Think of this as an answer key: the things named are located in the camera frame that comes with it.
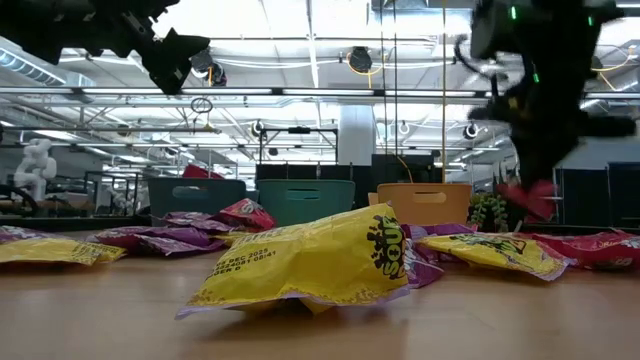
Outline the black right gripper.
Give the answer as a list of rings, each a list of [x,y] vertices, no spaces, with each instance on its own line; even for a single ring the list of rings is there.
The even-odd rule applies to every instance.
[[[469,112],[471,120],[508,123],[523,136],[547,132],[565,137],[616,138],[631,136],[636,123],[629,117],[590,115],[580,108],[585,82],[595,76],[591,69],[600,28],[596,25],[517,25],[494,34],[491,51],[518,53],[525,74],[502,95],[494,94],[483,108]],[[537,181],[537,155],[530,140],[513,137],[519,163],[520,186],[529,190]],[[568,154],[567,138],[544,144],[539,179],[550,182],[554,167]]]

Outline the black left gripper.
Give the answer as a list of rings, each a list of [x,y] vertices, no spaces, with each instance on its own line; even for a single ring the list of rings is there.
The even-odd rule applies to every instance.
[[[171,29],[156,39],[152,24],[180,0],[89,0],[96,16],[116,33],[113,51],[128,56],[135,50],[154,84],[164,94],[179,94],[192,68],[191,58],[209,46],[205,37],[179,35]]]

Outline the red Skittles candy pack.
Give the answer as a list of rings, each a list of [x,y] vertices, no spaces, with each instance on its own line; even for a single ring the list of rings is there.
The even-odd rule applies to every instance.
[[[497,190],[510,203],[524,209],[529,216],[538,220],[550,220],[555,210],[555,186],[549,181],[541,180],[529,190],[523,189],[519,184],[499,184]]]
[[[263,232],[276,226],[276,220],[261,205],[249,198],[220,210],[214,219],[246,232]]]
[[[640,270],[640,235],[614,230],[578,236],[584,239],[578,245],[544,244],[572,259],[574,267],[588,270]]]
[[[578,245],[584,241],[584,239],[579,236],[561,236],[561,235],[541,234],[541,233],[520,232],[519,236],[529,240],[534,240],[537,242],[549,243],[549,244]]]

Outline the yellow Sour Patch candy pack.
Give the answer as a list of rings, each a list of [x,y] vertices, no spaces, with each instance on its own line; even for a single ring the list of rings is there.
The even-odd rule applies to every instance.
[[[69,263],[93,266],[126,254],[117,246],[63,238],[23,239],[0,244],[0,264],[12,262]]]
[[[212,239],[215,241],[221,241],[227,247],[232,247],[237,242],[242,243],[243,241],[252,241],[256,238],[260,238],[262,235],[262,232],[231,231],[213,235]]]
[[[574,263],[540,241],[512,233],[427,236],[417,243],[469,265],[523,272],[545,281],[557,279]]]
[[[394,210],[377,204],[236,239],[176,314],[259,311],[298,299],[313,312],[405,296],[408,242]]]

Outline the orange plastic bin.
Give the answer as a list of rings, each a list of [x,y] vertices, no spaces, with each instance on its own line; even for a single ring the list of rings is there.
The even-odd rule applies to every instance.
[[[465,224],[471,193],[468,184],[385,183],[368,193],[368,201],[389,203],[400,224]]]

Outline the dark blue plastic bin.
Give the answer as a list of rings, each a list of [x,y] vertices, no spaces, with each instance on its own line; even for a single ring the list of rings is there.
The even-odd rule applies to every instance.
[[[153,226],[171,212],[216,214],[246,197],[241,180],[156,177],[147,180]]]

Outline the teal green plastic bin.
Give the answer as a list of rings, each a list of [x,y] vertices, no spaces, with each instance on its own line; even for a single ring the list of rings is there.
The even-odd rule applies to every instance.
[[[352,209],[355,183],[347,180],[258,180],[259,203],[278,227],[315,221]]]

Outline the long ceiling light strip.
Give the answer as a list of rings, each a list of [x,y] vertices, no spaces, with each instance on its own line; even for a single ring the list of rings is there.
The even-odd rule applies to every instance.
[[[116,88],[116,87],[11,87],[0,86],[0,94],[38,94],[38,95],[151,95],[161,96],[159,88]],[[383,89],[321,89],[321,88],[183,88],[178,95],[190,96],[346,96],[346,97],[408,97],[455,99],[487,98],[488,91],[450,91],[442,90],[383,90]]]

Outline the small potted succulent plant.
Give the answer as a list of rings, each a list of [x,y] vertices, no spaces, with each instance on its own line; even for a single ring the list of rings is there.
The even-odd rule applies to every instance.
[[[525,212],[504,195],[511,185],[519,184],[516,167],[500,166],[490,179],[473,184],[467,222],[479,232],[511,232],[523,221]]]

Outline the red box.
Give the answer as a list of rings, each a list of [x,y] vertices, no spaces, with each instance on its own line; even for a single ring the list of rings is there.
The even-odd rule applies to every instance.
[[[202,167],[189,164],[185,167],[183,173],[183,178],[210,178],[210,179],[223,179],[223,176],[213,172],[206,170]]]

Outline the white robot figure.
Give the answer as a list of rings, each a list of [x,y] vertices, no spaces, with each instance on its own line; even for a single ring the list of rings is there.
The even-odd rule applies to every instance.
[[[51,147],[49,139],[31,139],[13,176],[15,186],[27,188],[36,202],[45,199],[47,181],[57,175],[57,162],[49,156]]]

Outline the white square column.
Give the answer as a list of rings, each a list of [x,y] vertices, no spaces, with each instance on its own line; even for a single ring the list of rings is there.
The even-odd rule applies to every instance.
[[[372,107],[341,107],[337,141],[339,165],[370,166],[376,149],[376,122]]]

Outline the black partition wall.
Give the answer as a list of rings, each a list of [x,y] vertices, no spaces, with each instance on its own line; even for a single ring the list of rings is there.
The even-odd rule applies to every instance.
[[[374,154],[370,165],[259,164],[259,180],[348,180],[355,183],[354,206],[368,204],[368,194],[383,183],[441,183],[442,167],[432,155]]]
[[[640,229],[640,162],[557,169],[564,225]]]

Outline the black metal rack frame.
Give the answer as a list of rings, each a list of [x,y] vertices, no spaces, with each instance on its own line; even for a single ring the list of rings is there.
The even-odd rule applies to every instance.
[[[287,133],[290,135],[310,135],[317,134],[321,139],[324,139],[328,147],[334,150],[335,163],[338,163],[339,146],[337,129],[321,129],[321,128],[309,128],[304,126],[295,126],[288,128],[262,128],[258,135],[258,163],[263,163],[264,151],[271,146],[271,143],[281,133]]]

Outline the silver ventilation duct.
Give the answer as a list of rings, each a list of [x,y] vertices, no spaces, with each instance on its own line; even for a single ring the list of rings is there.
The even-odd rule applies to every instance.
[[[0,68],[21,74],[48,87],[94,87],[95,81],[83,74],[70,72],[64,76],[39,66],[5,48],[0,47]]]

